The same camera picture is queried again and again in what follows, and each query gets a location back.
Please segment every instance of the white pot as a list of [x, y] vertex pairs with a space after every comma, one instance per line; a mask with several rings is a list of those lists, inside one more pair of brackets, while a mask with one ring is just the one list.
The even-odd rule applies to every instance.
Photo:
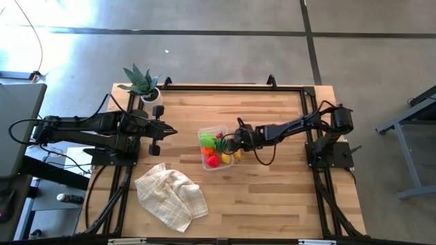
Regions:
[[164, 104], [164, 98], [162, 97], [161, 91], [158, 88], [155, 88], [155, 90], [157, 90], [158, 96], [157, 96], [157, 98], [154, 101], [147, 101], [147, 100], [144, 99], [143, 96], [140, 97], [142, 102], [144, 102], [144, 106], [149, 108], [149, 109], [153, 109], [153, 107], [155, 105], [162, 105], [162, 104]]

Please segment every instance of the plant leaf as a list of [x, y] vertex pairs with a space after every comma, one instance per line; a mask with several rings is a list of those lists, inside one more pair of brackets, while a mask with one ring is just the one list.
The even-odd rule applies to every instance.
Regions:
[[138, 88], [141, 86], [144, 86], [145, 84], [147, 84], [147, 81], [145, 80], [145, 78], [141, 75], [136, 75], [134, 74], [134, 79], [132, 80], [132, 83], [135, 84], [135, 86], [137, 86]]
[[140, 86], [138, 88], [142, 92], [142, 94], [148, 94], [149, 93], [149, 85], [147, 83], [144, 86]]
[[151, 82], [150, 88], [149, 88], [150, 93], [153, 92], [153, 89], [155, 89], [155, 87], [157, 86], [157, 81], [159, 80], [160, 76], [161, 75], [153, 78], [153, 81]]
[[139, 88], [132, 89], [131, 91], [134, 92], [137, 95], [143, 95], [144, 94], [144, 92], [142, 92]]
[[151, 84], [151, 76], [150, 76], [150, 69], [147, 70], [147, 73], [145, 74], [145, 79], [147, 80], [148, 84]]
[[125, 86], [124, 84], [120, 84], [118, 85], [119, 88], [124, 89], [124, 90], [129, 90], [129, 91], [134, 91], [134, 90], [138, 90], [138, 87], [133, 85], [133, 86]]
[[136, 67], [135, 63], [134, 63], [133, 72], [134, 72], [135, 76], [144, 77], [144, 75], [142, 75], [141, 71]]
[[131, 70], [129, 70], [129, 69], [126, 69], [126, 68], [123, 68], [123, 69], [124, 69], [125, 74], [129, 78], [130, 82], [134, 83], [134, 73], [131, 72]]

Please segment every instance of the wooden tabletop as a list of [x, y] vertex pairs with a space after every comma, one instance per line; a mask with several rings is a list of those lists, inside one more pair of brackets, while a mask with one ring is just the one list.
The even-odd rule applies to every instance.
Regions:
[[[129, 95], [117, 85], [114, 84], [112, 94], [126, 108]], [[315, 86], [315, 91], [318, 104], [323, 99], [335, 103], [331, 86]], [[225, 125], [234, 131], [238, 127], [237, 117], [253, 126], [295, 120], [302, 115], [298, 93], [162, 91], [162, 95], [165, 114], [161, 120], [173, 126], [178, 133], [159, 142], [159, 157], [148, 154], [150, 139], [141, 139], [141, 153], [129, 188], [123, 237], [322, 237], [313, 176], [306, 163], [305, 133], [288, 137], [278, 144], [275, 161], [270, 166], [258, 163], [252, 152], [243, 152], [241, 160], [230, 168], [210, 172], [202, 167], [197, 136], [199, 129]], [[112, 101], [108, 110], [117, 110]], [[264, 148], [258, 153], [263, 161], [269, 161], [273, 147]], [[158, 163], [165, 163], [167, 169], [183, 172], [200, 185], [206, 199], [209, 215], [193, 220], [184, 233], [171, 230], [138, 203], [133, 180]], [[107, 167], [96, 181], [89, 202], [91, 223], [108, 201], [113, 172], [113, 167]], [[338, 206], [355, 228], [365, 233], [356, 187], [350, 173], [344, 169], [332, 169], [332, 179]], [[333, 231], [330, 209], [327, 208], [326, 213], [330, 230]], [[112, 228], [117, 214], [118, 205], [114, 209]], [[77, 232], [80, 231], [84, 231], [83, 212], [77, 229]]]

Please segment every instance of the white towel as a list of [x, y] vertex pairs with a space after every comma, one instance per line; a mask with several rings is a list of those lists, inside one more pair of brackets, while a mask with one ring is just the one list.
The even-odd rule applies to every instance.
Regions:
[[206, 200], [197, 184], [165, 163], [154, 166], [135, 180], [138, 201], [169, 228], [184, 232], [192, 219], [208, 214]]

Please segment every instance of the gray floor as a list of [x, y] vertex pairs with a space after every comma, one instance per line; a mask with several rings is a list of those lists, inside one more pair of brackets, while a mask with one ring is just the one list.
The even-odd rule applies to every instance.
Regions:
[[[22, 6], [35, 25], [304, 31], [298, 0], [23, 1]], [[436, 32], [436, 1], [431, 0], [307, 0], [307, 7], [314, 31]], [[0, 70], [32, 71], [39, 63], [31, 29], [13, 27], [21, 24], [26, 20], [13, 2], [8, 3], [0, 16], [0, 31], [8, 34], [0, 39]], [[265, 83], [274, 74], [279, 84], [313, 84], [305, 37], [72, 35], [42, 30], [40, 36], [46, 74], [40, 82], [48, 85], [42, 116], [90, 114], [112, 83], [127, 81], [122, 67], [133, 62], [174, 82]], [[347, 138], [352, 145], [363, 145], [354, 159], [368, 234], [434, 244], [436, 195], [406, 201], [396, 197], [412, 182], [396, 135], [378, 136], [374, 128], [406, 110], [407, 99], [436, 84], [436, 40], [315, 38], [315, 49], [322, 83], [333, 85], [337, 100], [354, 110], [355, 130]], [[37, 223], [44, 226], [48, 218], [61, 217], [44, 214]]]

